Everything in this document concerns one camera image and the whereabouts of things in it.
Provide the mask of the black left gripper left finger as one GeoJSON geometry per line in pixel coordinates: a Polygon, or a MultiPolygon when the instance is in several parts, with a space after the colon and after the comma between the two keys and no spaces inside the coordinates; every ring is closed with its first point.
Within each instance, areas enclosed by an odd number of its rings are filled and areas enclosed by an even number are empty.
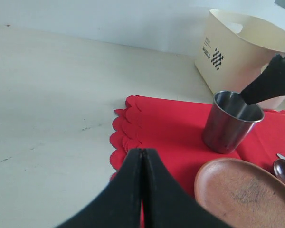
{"type": "Polygon", "coordinates": [[[142,150],[128,152],[106,188],[59,228],[138,228],[141,216],[142,150]]]}

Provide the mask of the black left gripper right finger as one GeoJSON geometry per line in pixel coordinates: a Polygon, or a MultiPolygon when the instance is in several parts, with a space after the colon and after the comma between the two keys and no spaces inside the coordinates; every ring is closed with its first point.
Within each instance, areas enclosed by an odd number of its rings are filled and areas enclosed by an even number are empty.
{"type": "Polygon", "coordinates": [[[142,150],[142,203],[146,228],[229,228],[201,207],[169,173],[154,149],[142,150]]]}

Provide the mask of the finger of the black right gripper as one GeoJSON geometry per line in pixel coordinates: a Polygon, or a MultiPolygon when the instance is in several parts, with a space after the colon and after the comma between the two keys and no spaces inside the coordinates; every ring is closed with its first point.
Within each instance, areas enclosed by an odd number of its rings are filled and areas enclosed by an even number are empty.
{"type": "Polygon", "coordinates": [[[240,95],[247,105],[285,96],[285,55],[274,56],[265,70],[240,95]]]}

